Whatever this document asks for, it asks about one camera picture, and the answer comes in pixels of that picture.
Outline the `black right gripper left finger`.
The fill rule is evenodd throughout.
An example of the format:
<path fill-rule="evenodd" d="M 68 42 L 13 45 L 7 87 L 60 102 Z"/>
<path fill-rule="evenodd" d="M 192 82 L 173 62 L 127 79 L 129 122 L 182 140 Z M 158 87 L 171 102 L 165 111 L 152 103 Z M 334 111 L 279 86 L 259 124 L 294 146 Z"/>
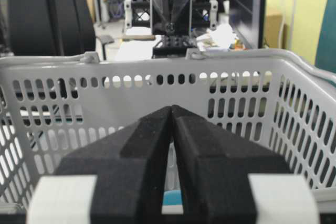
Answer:
<path fill-rule="evenodd" d="M 171 108 L 64 156 L 40 178 L 28 223 L 154 222 L 162 212 Z"/>

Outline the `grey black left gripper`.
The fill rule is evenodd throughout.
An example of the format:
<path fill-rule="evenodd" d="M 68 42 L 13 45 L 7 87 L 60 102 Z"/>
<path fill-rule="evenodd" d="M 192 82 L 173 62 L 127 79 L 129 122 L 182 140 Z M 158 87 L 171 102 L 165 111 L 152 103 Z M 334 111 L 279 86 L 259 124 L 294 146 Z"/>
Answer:
<path fill-rule="evenodd" d="M 125 28 L 147 27 L 160 40 L 152 58 L 185 57 L 197 47 L 197 32 L 216 30 L 217 0 L 125 0 Z"/>

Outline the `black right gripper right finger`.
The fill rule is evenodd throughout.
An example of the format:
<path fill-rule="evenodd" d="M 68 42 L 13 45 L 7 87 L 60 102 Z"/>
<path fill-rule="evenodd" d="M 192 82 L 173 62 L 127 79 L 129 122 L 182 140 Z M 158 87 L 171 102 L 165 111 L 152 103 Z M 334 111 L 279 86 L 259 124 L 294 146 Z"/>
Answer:
<path fill-rule="evenodd" d="M 173 137 L 184 210 L 206 223 L 320 223 L 284 157 L 178 105 Z"/>

